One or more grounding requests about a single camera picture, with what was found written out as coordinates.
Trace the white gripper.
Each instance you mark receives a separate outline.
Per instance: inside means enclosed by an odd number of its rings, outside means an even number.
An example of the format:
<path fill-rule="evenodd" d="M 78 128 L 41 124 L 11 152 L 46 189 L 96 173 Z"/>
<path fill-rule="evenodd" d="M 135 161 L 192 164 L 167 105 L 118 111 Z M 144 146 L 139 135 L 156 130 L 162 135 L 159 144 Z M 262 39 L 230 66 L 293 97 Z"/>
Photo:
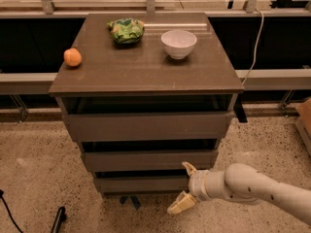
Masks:
<path fill-rule="evenodd" d="M 168 207 L 167 213 L 170 215 L 179 214 L 191 207 L 193 207 L 197 201 L 209 201 L 205 184 L 207 182 L 208 170 L 198 170 L 187 161 L 183 161 L 182 165 L 185 167 L 189 180 L 189 191 L 186 193 L 182 191 L 176 198 L 176 200 Z"/>

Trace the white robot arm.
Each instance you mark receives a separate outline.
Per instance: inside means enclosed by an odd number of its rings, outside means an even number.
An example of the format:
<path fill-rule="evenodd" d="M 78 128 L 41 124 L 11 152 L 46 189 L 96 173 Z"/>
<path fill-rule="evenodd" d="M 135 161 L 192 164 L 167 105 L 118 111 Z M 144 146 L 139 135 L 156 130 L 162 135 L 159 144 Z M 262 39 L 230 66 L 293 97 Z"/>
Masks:
<path fill-rule="evenodd" d="M 277 182 L 241 163 L 231 164 L 224 171 L 197 170 L 188 162 L 182 165 L 190 178 L 189 191 L 182 191 L 169 206 L 167 213 L 170 215 L 213 199 L 241 204 L 262 200 L 311 225 L 310 190 Z"/>

